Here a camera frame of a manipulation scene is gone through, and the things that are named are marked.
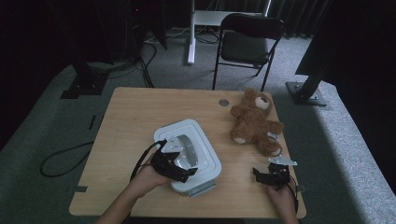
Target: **desk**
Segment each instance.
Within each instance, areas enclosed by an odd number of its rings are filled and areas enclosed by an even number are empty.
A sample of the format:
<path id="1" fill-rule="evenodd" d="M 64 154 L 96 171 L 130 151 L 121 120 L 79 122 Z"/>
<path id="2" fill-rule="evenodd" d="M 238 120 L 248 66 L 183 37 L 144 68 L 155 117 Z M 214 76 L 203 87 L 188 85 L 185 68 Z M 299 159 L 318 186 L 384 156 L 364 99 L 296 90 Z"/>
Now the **desk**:
<path id="1" fill-rule="evenodd" d="M 241 103 L 242 95 L 242 91 L 117 88 L 78 183 L 87 190 L 75 192 L 70 213 L 102 215 L 128 184 L 138 159 L 154 142 L 154 132 L 179 120 L 195 119 L 222 165 L 216 187 L 190 198 L 170 185 L 161 186 L 137 201 L 133 216 L 277 217 L 265 188 L 252 173 L 252 167 L 266 170 L 268 158 L 255 146 L 238 145 L 230 138 L 234 125 L 230 109 Z M 229 104 L 220 105 L 221 99 Z M 277 120 L 275 108 L 269 119 Z M 282 154 L 288 157 L 283 134 L 279 137 Z M 295 177 L 292 167 L 290 173 Z M 299 197 L 298 217 L 304 217 L 304 201 Z"/>
<path id="2" fill-rule="evenodd" d="M 270 1 L 266 1 L 265 11 L 263 13 L 245 13 L 249 15 L 266 15 Z M 191 0 L 191 26 L 190 26 L 190 47 L 189 47 L 189 58 L 188 64 L 194 64 L 195 62 L 195 25 L 210 25 L 220 26 L 221 21 L 233 12 L 229 11 L 203 11 L 195 10 L 195 0 Z"/>

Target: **white table leg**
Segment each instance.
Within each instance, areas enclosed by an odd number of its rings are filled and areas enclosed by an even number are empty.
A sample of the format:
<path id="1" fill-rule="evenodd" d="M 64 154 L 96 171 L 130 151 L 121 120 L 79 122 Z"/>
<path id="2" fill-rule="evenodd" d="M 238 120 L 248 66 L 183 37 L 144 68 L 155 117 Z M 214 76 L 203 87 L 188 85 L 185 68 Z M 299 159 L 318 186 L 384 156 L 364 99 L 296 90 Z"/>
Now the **white table leg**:
<path id="1" fill-rule="evenodd" d="M 195 0 L 191 0 L 191 26 L 190 26 L 190 48 L 189 48 L 189 59 L 188 64 L 194 64 L 195 61 L 195 21 L 194 21 L 194 14 L 195 14 Z"/>

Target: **brown teddy bear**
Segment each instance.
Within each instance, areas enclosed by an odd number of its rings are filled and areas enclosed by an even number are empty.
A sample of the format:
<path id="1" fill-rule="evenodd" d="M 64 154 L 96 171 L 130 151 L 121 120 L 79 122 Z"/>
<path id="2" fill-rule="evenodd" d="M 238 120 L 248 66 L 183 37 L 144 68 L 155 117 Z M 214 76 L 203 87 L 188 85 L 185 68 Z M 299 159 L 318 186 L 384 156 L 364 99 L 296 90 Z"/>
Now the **brown teddy bear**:
<path id="1" fill-rule="evenodd" d="M 268 133 L 280 134 L 284 126 L 281 122 L 267 120 L 272 106 L 263 92 L 245 90 L 242 104 L 231 108 L 236 118 L 231 138 L 238 144 L 255 144 L 264 156 L 279 155 L 282 148 Z"/>

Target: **chair backrest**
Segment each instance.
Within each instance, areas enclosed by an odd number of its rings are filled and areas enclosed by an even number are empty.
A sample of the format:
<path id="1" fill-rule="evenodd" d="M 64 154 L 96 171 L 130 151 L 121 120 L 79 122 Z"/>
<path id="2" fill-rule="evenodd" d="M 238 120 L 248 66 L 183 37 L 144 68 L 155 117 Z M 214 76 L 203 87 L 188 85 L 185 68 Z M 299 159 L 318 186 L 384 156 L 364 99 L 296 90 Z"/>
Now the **chair backrest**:
<path id="1" fill-rule="evenodd" d="M 284 34 L 283 21 L 264 16 L 242 13 L 227 15 L 221 22 L 221 30 L 232 30 L 243 35 L 279 40 Z"/>

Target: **chair seat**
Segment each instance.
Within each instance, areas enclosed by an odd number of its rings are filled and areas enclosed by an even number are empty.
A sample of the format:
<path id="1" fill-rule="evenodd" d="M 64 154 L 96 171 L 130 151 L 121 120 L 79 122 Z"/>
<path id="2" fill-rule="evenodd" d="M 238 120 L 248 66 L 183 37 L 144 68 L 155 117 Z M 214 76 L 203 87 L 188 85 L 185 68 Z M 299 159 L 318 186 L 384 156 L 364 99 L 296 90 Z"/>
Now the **chair seat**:
<path id="1" fill-rule="evenodd" d="M 231 62 L 266 64 L 269 60 L 267 41 L 264 38 L 228 32 L 223 38 L 221 58 Z"/>

